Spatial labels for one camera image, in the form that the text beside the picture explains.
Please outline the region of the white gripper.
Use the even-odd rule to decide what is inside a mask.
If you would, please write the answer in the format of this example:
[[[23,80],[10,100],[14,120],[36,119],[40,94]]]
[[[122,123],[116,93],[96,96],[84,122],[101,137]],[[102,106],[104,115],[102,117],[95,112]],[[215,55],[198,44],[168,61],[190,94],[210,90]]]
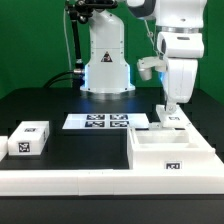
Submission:
[[[166,58],[166,71],[162,75],[162,85],[166,95],[167,113],[175,112],[177,103],[187,103],[192,95],[197,74],[198,61],[195,59]]]

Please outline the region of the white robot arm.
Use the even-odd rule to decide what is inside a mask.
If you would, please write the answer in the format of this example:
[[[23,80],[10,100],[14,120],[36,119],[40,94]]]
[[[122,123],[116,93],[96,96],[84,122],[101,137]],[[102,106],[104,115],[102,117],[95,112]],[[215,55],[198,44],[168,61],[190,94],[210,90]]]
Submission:
[[[203,57],[203,13],[207,0],[81,0],[77,6],[90,23],[91,56],[81,90],[98,96],[133,92],[124,53],[139,55],[150,41],[150,57],[137,68],[142,79],[161,76],[165,110],[190,100]]]

